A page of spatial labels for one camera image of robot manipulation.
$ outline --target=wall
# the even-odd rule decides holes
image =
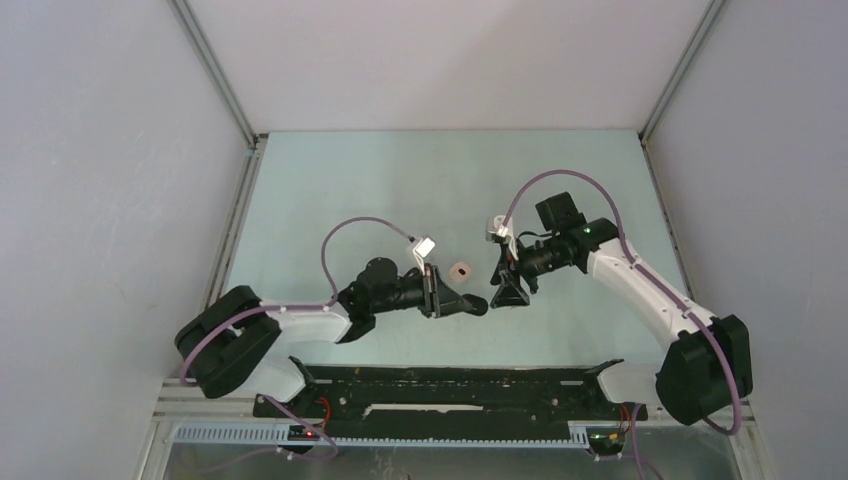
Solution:
[[[191,3],[269,132],[638,129],[709,2]]]
[[[163,0],[0,4],[0,477],[129,478],[245,147]]]
[[[848,3],[730,2],[650,152],[697,297],[751,330],[783,479],[844,478]]]

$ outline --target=white tabletop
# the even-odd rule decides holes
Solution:
[[[473,272],[460,293],[491,299],[498,259],[486,243],[487,217],[503,214],[519,187],[554,168],[586,173],[612,194],[628,239],[672,285],[683,282],[633,131],[443,131],[275,133],[268,140],[228,288],[250,285],[268,299],[324,302],[330,288],[321,242],[342,220],[383,217],[436,241],[443,276],[457,261]],[[534,205],[571,192],[587,219],[612,218],[603,197],[581,180],[542,180],[515,211],[516,231],[541,231]],[[339,288],[373,257],[413,265],[407,242],[374,223],[345,227],[327,260]],[[546,274],[523,308],[424,318],[417,309],[377,316],[377,327],[353,343],[300,344],[305,363],[392,366],[572,366],[611,358],[658,363],[656,341],[622,300],[576,267]]]

